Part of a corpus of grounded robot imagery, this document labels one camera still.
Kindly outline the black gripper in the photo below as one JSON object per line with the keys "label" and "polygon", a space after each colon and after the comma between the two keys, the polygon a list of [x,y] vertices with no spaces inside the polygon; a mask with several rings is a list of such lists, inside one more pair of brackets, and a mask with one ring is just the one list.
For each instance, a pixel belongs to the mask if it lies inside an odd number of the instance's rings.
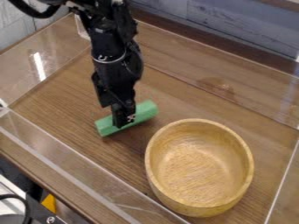
{"label": "black gripper", "polygon": [[135,121],[135,84],[142,78],[144,62],[138,46],[128,46],[119,55],[108,56],[91,49],[95,73],[91,76],[103,108],[111,106],[112,123],[120,129]]}

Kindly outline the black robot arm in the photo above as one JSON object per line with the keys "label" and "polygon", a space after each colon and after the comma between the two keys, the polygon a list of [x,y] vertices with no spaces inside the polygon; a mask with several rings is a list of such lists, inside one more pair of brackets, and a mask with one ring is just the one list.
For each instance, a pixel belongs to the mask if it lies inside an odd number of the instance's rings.
{"label": "black robot arm", "polygon": [[136,118],[135,84],[144,62],[135,41],[138,22],[127,0],[38,0],[48,8],[36,10],[24,0],[8,2],[34,18],[50,18],[66,6],[83,23],[91,42],[95,72],[91,76],[100,105],[111,108],[112,125],[124,127]]}

